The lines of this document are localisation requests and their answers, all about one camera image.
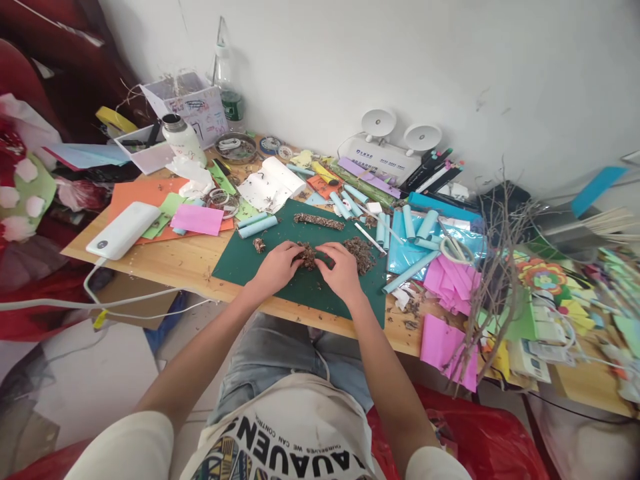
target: white wall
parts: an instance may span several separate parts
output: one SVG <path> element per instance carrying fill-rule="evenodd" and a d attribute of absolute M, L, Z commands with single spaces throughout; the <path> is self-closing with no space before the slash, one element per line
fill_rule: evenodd
<path fill-rule="evenodd" d="M 250 128 L 301 147 L 335 152 L 366 109 L 390 105 L 396 140 L 414 121 L 442 126 L 468 186 L 494 178 L 504 156 L 508 176 L 542 197 L 640 149 L 634 0 L 101 5 L 141 81 L 208 70 L 224 15 Z"/>

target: white thermos bottle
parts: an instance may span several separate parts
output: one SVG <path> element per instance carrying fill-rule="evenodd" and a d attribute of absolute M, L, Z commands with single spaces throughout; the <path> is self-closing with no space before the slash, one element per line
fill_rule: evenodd
<path fill-rule="evenodd" d="M 207 166 L 207 157 L 200 146 L 195 129 L 182 120 L 180 115 L 171 113 L 162 117 L 162 134 L 177 157 L 185 157 Z"/>

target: orange paper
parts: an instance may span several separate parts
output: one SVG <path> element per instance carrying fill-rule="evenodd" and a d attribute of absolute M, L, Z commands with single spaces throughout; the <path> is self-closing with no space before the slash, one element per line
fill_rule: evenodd
<path fill-rule="evenodd" d="M 134 201 L 141 201 L 154 207 L 159 207 L 170 192 L 178 193 L 178 190 L 180 190 L 186 182 L 188 182 L 188 180 L 184 178 L 173 178 L 116 183 L 113 186 L 113 196 L 109 210 L 107 211 L 109 222 L 115 220 L 115 218 Z M 232 229 L 233 219 L 222 220 L 220 231 Z M 135 244 L 142 245 L 144 243 L 192 237 L 194 235 L 200 235 L 200 233 L 187 232 L 184 235 L 178 235 L 172 228 L 166 226 L 165 229 L 162 230 L 162 233 L 156 238 L 151 240 L 140 238 Z"/>
<path fill-rule="evenodd" d="M 342 182 L 340 182 L 335 187 L 332 187 L 325 182 L 320 175 L 315 175 L 310 179 L 307 179 L 307 183 L 312 189 L 316 190 L 324 200 L 329 200 L 331 192 L 338 193 L 338 190 L 340 190 L 340 186 L 342 185 Z"/>

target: person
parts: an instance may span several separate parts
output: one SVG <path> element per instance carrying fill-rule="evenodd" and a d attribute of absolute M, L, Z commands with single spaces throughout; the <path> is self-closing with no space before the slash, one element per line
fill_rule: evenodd
<path fill-rule="evenodd" d="M 325 332 L 312 344 L 306 326 L 259 315 L 231 359 L 218 406 L 181 479 L 381 478 L 365 416 L 373 404 L 402 478 L 470 479 L 440 448 L 360 287 L 354 256 L 334 242 L 316 250 L 335 262 L 330 269 L 315 260 L 348 307 L 358 342 Z M 302 251 L 286 241 L 269 252 L 226 310 L 158 375 L 135 412 L 98 435 L 66 479 L 168 478 L 174 435 L 253 312 L 292 280 Z"/>

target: green cutting mat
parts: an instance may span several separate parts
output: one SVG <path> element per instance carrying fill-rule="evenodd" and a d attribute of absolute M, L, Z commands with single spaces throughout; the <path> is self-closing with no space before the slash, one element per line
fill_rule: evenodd
<path fill-rule="evenodd" d="M 306 225 L 304 223 L 296 223 L 293 221 L 293 216 L 296 213 L 308 213 L 331 220 L 338 219 L 333 213 L 326 210 L 289 200 L 276 214 L 276 217 L 282 219 L 282 222 L 268 229 L 266 233 L 256 234 L 246 240 L 242 240 L 236 231 L 218 261 L 216 268 L 213 270 L 212 276 L 238 285 L 244 285 L 258 271 L 258 267 L 260 267 L 266 254 L 285 240 L 309 242 L 312 247 L 329 241 L 343 242 L 353 237 L 367 240 L 353 226 L 352 221 L 346 222 L 344 230 L 338 231 L 310 223 Z M 267 246 L 267 250 L 262 254 L 258 254 L 253 247 L 253 240 L 256 238 L 262 238 Z M 371 250 L 377 258 L 378 250 L 374 247 L 371 247 Z M 323 258 L 323 254 L 320 252 L 316 256 Z M 363 277 L 360 277 L 362 290 L 369 298 L 373 312 L 382 328 L 385 327 L 385 295 L 381 292 L 381 289 L 387 282 L 386 263 L 386 258 L 377 259 L 374 268 Z M 304 268 L 299 269 L 290 284 L 276 293 L 275 296 L 344 318 L 351 318 L 347 306 L 332 292 L 318 269 L 312 271 Z"/>

